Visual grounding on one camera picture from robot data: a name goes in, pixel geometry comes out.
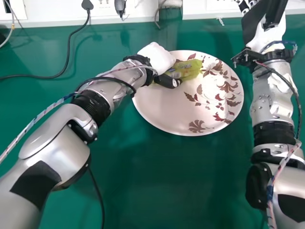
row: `green table surface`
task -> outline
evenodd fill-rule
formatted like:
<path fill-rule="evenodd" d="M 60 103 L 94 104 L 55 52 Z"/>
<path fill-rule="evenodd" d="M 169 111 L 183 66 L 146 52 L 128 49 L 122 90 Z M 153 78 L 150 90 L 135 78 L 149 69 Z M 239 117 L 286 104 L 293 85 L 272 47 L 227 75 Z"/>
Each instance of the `green table surface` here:
<path fill-rule="evenodd" d="M 150 42 L 170 51 L 205 52 L 232 67 L 230 58 L 244 46 L 240 19 L 223 19 L 225 26 L 221 26 L 215 19 L 175 19 L 171 10 L 166 15 L 169 19 L 161 23 L 161 31 L 153 23 L 88 26 L 72 39 L 71 63 L 62 77 L 0 82 L 0 149 L 4 150 L 35 115 L 81 81 L 112 68 Z M 284 39 L 299 46 L 291 66 L 304 106 L 303 17 L 287 17 Z M 63 67 L 67 37 L 74 29 L 14 31 L 10 43 L 0 50 L 0 75 L 55 74 Z M 138 114 L 130 98 L 105 122 L 99 140 L 90 146 L 92 170 L 105 202 L 105 229 L 261 227 L 262 215 L 244 197 L 253 147 L 249 116 L 252 77 L 243 67 L 236 72 L 244 87 L 244 106 L 237 119 L 217 133 L 183 137 L 163 132 Z M 13 166 L 24 140 L 1 164 L 0 175 Z M 100 224 L 100 205 L 85 174 L 69 189 L 51 193 L 40 229 L 97 229 Z"/>

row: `white robotic finger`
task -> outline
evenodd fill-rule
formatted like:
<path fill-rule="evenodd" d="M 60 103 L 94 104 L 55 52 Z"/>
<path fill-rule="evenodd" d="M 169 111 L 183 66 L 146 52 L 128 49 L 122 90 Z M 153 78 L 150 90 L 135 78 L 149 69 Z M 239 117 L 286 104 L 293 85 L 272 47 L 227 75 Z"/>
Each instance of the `white robotic finger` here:
<path fill-rule="evenodd" d="M 145 46 L 138 52 L 138 54 L 150 59 L 150 63 L 158 72 L 158 75 L 165 73 L 176 62 L 176 58 L 156 42 L 152 42 Z"/>

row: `floral plate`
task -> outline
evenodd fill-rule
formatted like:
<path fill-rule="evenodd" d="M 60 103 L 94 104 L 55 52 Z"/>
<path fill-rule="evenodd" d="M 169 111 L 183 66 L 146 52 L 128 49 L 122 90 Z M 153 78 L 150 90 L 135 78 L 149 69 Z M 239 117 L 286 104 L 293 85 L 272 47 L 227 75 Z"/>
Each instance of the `floral plate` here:
<path fill-rule="evenodd" d="M 140 88 L 132 99 L 140 115 L 163 131 L 183 136 L 208 135 L 228 126 L 244 103 L 243 86 L 233 69 L 203 52 L 171 54 L 178 62 L 200 60 L 202 68 L 175 89 L 157 84 Z"/>

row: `brown leaf pattern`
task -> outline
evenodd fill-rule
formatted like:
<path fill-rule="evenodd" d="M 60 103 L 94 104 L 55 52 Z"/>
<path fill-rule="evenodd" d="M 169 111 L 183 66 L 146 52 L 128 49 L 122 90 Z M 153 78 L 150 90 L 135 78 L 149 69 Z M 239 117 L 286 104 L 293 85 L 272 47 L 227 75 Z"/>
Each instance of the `brown leaf pattern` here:
<path fill-rule="evenodd" d="M 217 94 L 217 95 L 215 96 L 215 99 L 217 99 L 218 101 L 224 100 L 224 99 L 220 98 L 220 95 L 219 95 L 219 94 Z"/>
<path fill-rule="evenodd" d="M 188 60 L 190 59 L 194 59 L 196 57 L 196 54 L 192 54 L 189 56 Z M 218 105 L 216 105 L 216 108 L 224 111 L 224 105 L 225 103 L 227 103 L 227 105 L 229 107 L 236 107 L 238 106 L 241 102 L 239 101 L 235 101 L 236 96 L 233 94 L 235 93 L 235 89 L 238 88 L 238 83 L 237 82 L 233 82 L 233 81 L 238 81 L 237 78 L 233 77 L 233 76 L 228 76 L 228 71 L 227 70 L 223 70 L 223 63 L 222 61 L 218 60 L 218 63 L 210 69 L 206 69 L 206 70 L 202 70 L 204 72 L 203 77 L 206 77 L 207 75 L 211 74 L 211 75 L 217 75 L 217 72 L 219 72 L 220 75 L 222 75 L 222 77 L 224 79 L 231 79 L 231 82 L 227 82 L 225 81 L 223 85 L 221 86 L 217 86 L 218 88 L 220 88 L 221 91 L 225 91 L 226 93 L 231 93 L 232 97 L 227 97 L 225 96 L 224 99 L 222 99 L 220 97 L 220 94 L 217 94 L 215 96 L 215 99 L 218 101 L 224 101 L 222 103 L 218 103 Z M 205 109 L 210 110 L 210 106 L 213 104 L 210 104 L 210 102 L 207 100 L 206 103 L 201 103 L 200 99 L 198 99 L 198 95 L 202 95 L 203 94 L 203 89 L 202 89 L 202 85 L 198 85 L 198 87 L 196 88 L 196 94 L 194 94 L 194 97 L 191 94 L 188 94 L 186 92 L 184 92 L 186 98 L 191 101 L 191 102 L 195 102 L 195 106 L 201 106 L 201 105 L 205 105 Z M 235 116 L 235 113 L 232 111 L 227 111 L 227 115 L 232 115 Z M 232 122 L 232 120 L 229 120 L 227 118 L 221 118 L 219 116 L 219 113 L 216 112 L 215 115 L 213 115 L 213 117 L 215 118 L 215 121 L 218 122 L 224 122 L 226 124 L 230 124 Z M 203 120 L 195 120 L 193 122 L 189 123 L 189 131 L 193 132 L 193 133 L 203 133 L 203 130 L 208 129 L 207 127 L 203 127 L 204 121 Z"/>
<path fill-rule="evenodd" d="M 231 98 L 227 98 L 228 100 L 234 100 L 236 99 L 236 96 L 233 94 Z"/>
<path fill-rule="evenodd" d="M 215 118 L 215 121 L 223 121 L 224 120 L 224 118 L 219 117 L 218 112 L 216 112 L 216 114 L 213 115 L 213 117 Z"/>
<path fill-rule="evenodd" d="M 201 84 L 197 87 L 197 93 L 202 94 L 202 85 Z"/>
<path fill-rule="evenodd" d="M 230 124 L 232 121 L 228 120 L 228 119 L 225 119 L 224 122 L 227 123 L 227 124 Z"/>
<path fill-rule="evenodd" d="M 228 106 L 237 106 L 237 105 L 240 104 L 240 103 L 241 103 L 241 102 L 233 102 L 233 101 L 227 100 Z"/>
<path fill-rule="evenodd" d="M 189 131 L 192 131 L 193 133 L 202 133 L 205 128 L 202 127 L 202 124 L 204 121 L 202 120 L 195 120 L 193 122 L 189 123 Z"/>
<path fill-rule="evenodd" d="M 219 62 L 212 68 L 212 69 L 214 69 L 214 70 L 216 70 L 216 71 L 222 71 L 222 69 L 223 69 L 223 63 L 222 63 L 222 61 L 220 61 L 220 60 L 218 60 Z"/>
<path fill-rule="evenodd" d="M 235 85 L 230 85 L 229 82 L 225 81 L 222 86 L 217 86 L 221 91 L 225 91 L 227 93 L 234 92 L 234 89 L 238 87 L 238 83 L 235 82 Z"/>
<path fill-rule="evenodd" d="M 187 60 L 195 59 L 195 57 L 196 57 L 196 53 L 190 55 L 189 58 L 187 58 Z"/>
<path fill-rule="evenodd" d="M 184 94 L 188 100 L 190 100 L 191 102 L 195 102 L 195 99 L 190 94 L 188 94 L 186 92 L 184 92 Z"/>

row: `black cable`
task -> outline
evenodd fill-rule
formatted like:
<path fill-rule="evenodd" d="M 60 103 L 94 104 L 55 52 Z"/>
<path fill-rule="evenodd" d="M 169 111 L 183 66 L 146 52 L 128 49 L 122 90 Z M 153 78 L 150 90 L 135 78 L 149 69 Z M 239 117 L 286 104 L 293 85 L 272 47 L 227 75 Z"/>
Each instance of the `black cable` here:
<path fill-rule="evenodd" d="M 67 49 L 66 63 L 64 65 L 63 69 L 59 73 L 57 73 L 56 75 L 52 75 L 52 76 L 38 76 L 38 75 L 27 75 L 27 74 L 6 75 L 6 76 L 3 76 L 3 77 L 0 77 L 0 81 L 1 80 L 6 80 L 6 79 L 9 79 L 9 78 L 15 78 L 15 77 L 29 77 L 29 78 L 35 78 L 35 79 L 50 80 L 50 79 L 55 79 L 55 78 L 61 76 L 66 71 L 66 69 L 68 67 L 68 64 L 69 64 L 71 37 L 72 37 L 73 34 L 79 32 L 80 30 L 82 30 L 88 24 L 89 18 L 90 18 L 90 9 L 87 9 L 87 20 L 86 20 L 86 22 L 81 27 L 79 27 L 77 30 L 70 33 L 70 35 L 68 36 L 68 49 Z"/>
<path fill-rule="evenodd" d="M 276 74 L 277 76 L 279 76 L 281 78 L 281 80 L 283 80 L 287 86 L 290 88 L 290 90 L 292 91 L 292 93 L 295 96 L 295 100 L 296 100 L 296 104 L 297 104 L 297 110 L 298 110 L 298 124 L 297 124 L 297 132 L 296 132 L 296 139 L 300 140 L 300 135 L 301 135 L 301 129 L 302 129 L 302 107 L 301 107 L 301 102 L 300 102 L 300 98 L 299 98 L 299 94 L 296 92 L 296 90 L 293 88 L 293 86 L 291 85 L 291 83 L 285 78 L 283 77 L 279 72 L 277 72 L 274 68 L 270 68 L 262 63 L 259 63 L 257 61 L 255 61 L 258 65 L 264 67 L 265 69 L 269 70 L 270 72 Z"/>
<path fill-rule="evenodd" d="M 131 94 L 131 97 L 133 98 L 134 97 L 134 94 L 137 93 L 137 90 L 131 86 L 129 83 L 123 81 L 123 80 L 120 80 L 120 79 L 116 79 L 116 78 L 112 78 L 112 77 L 107 77 L 107 76 L 98 76 L 98 77 L 94 77 L 94 78 L 91 78 L 91 79 L 88 79 L 88 80 L 85 80 L 84 82 L 82 82 L 77 88 L 76 88 L 76 92 L 78 92 L 80 90 L 80 88 L 85 85 L 86 83 L 90 83 L 92 81 L 96 81 L 96 80 L 109 80 L 109 81 L 113 81 L 113 82 L 117 82 L 117 83 L 122 83 L 124 84 L 125 86 L 129 87 L 130 89 L 132 89 L 133 93 Z"/>
<path fill-rule="evenodd" d="M 96 183 L 96 180 L 94 178 L 94 175 L 93 175 L 90 167 L 88 168 L 88 171 L 89 171 L 89 174 L 91 176 L 91 179 L 92 179 L 92 182 L 93 182 L 93 185 L 94 185 L 97 197 L 98 197 L 100 205 L 101 205 L 101 210 L 102 210 L 102 225 L 101 225 L 101 229 L 104 229 L 104 225 L 105 225 L 105 206 L 104 206 L 103 198 L 102 198 L 100 189 L 99 189 L 99 187 L 98 187 L 98 185 Z"/>

